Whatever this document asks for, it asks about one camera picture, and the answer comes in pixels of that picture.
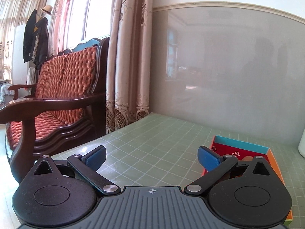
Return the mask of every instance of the white cloth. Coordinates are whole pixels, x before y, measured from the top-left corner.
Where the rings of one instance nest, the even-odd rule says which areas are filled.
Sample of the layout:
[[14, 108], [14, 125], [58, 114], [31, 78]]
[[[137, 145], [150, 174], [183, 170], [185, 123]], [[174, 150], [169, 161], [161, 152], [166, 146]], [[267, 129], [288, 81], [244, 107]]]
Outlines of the white cloth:
[[[31, 85], [31, 84], [35, 84], [35, 68], [34, 67], [30, 67], [27, 71], [27, 77], [26, 77], [26, 84], [27, 85]], [[30, 95], [32, 91], [32, 88], [28, 89], [28, 94]]]
[[0, 105], [4, 103], [6, 95], [14, 95], [13, 90], [8, 90], [8, 88], [12, 86], [10, 83], [3, 84], [0, 89]]

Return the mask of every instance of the straw hat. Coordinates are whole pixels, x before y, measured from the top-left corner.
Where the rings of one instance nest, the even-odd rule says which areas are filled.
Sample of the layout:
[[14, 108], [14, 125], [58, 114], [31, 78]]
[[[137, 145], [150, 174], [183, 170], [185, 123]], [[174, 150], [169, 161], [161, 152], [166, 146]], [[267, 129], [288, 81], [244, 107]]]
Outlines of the straw hat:
[[44, 8], [41, 8], [40, 10], [45, 12], [48, 15], [52, 15], [51, 11], [52, 11], [53, 7], [51, 5], [45, 5]]

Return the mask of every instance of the beige curtain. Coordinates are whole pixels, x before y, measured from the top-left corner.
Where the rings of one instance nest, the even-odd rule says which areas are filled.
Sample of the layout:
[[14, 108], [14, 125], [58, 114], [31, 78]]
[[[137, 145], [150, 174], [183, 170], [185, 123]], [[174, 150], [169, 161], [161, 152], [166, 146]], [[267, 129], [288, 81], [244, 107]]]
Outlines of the beige curtain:
[[57, 55], [63, 50], [63, 32], [67, 0], [56, 0], [50, 24], [48, 55]]
[[113, 0], [106, 80], [107, 133], [148, 115], [153, 0]]
[[47, 0], [0, 0], [0, 79], [11, 79], [15, 27], [27, 22]]

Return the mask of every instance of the wall molding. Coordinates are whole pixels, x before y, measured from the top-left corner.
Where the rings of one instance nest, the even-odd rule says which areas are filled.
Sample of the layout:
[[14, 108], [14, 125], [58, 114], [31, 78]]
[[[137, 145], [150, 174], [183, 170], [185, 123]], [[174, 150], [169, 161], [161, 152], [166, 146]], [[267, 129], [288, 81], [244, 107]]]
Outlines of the wall molding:
[[164, 10], [170, 9], [177, 9], [177, 8], [187, 8], [187, 7], [235, 7], [235, 8], [244, 8], [244, 9], [252, 9], [258, 10], [262, 12], [272, 13], [275, 15], [280, 15], [302, 24], [305, 24], [305, 18], [299, 17], [297, 15], [282, 11], [280, 9], [265, 7], [256, 4], [250, 3], [239, 3], [239, 2], [226, 2], [226, 1], [203, 1], [203, 2], [188, 2], [188, 3], [177, 3], [167, 6], [160, 6], [153, 8], [153, 12], [159, 12]]

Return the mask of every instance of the open box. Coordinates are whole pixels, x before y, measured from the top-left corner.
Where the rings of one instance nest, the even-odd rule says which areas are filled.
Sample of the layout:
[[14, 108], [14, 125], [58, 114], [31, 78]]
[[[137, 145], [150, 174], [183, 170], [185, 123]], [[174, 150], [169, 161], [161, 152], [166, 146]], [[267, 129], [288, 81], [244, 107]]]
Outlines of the open box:
[[[233, 156], [236, 156], [238, 160], [242, 160], [246, 156], [263, 156], [269, 162], [269, 164], [274, 169], [275, 173], [278, 175], [281, 181], [285, 184], [278, 163], [276, 162], [274, 155], [271, 152], [271, 149], [266, 146], [260, 146], [237, 139], [230, 139], [215, 135], [209, 148], [220, 156], [223, 156], [225, 154], [231, 154]], [[204, 175], [207, 172], [208, 171], [204, 169], [202, 174]], [[293, 216], [292, 211], [290, 210], [284, 225], [289, 225], [292, 220]]]

